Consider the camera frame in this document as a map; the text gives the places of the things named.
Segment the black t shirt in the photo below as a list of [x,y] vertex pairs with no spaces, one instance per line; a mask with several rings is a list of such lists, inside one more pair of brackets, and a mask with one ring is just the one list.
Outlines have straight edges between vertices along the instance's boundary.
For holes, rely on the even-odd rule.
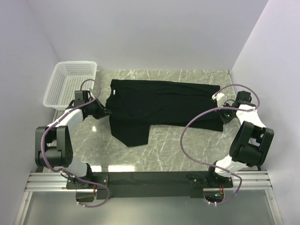
[[186,126],[197,115],[216,108],[211,99],[218,85],[169,81],[111,81],[106,108],[111,134],[128,147],[146,145],[153,125]]

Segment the white plastic basket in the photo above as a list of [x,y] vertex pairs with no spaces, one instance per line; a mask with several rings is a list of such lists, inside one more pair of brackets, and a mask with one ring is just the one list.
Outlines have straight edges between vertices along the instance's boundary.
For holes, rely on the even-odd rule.
[[94,61],[63,61],[55,65],[48,83],[43,105],[64,111],[77,90],[92,90],[96,78],[97,63]]

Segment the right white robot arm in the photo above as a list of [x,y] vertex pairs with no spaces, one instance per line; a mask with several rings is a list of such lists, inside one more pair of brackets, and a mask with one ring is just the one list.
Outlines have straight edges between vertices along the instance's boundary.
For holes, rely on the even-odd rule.
[[236,99],[230,105],[225,96],[218,93],[212,97],[218,106],[224,107],[219,115],[224,124],[238,119],[240,128],[230,146],[229,154],[216,161],[217,167],[209,167],[206,183],[211,187],[218,186],[222,181],[231,178],[231,172],[257,166],[260,167],[268,154],[274,137],[274,130],[267,128],[258,116],[256,105],[252,104],[251,94],[239,91]]

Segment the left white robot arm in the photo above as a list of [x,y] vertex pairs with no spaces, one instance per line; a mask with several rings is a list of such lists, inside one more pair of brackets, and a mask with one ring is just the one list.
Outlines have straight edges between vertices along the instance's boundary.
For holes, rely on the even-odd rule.
[[35,163],[55,172],[65,172],[70,180],[77,178],[82,188],[89,188],[94,177],[89,164],[74,158],[70,131],[88,116],[99,120],[111,115],[89,90],[75,91],[62,116],[35,131]]

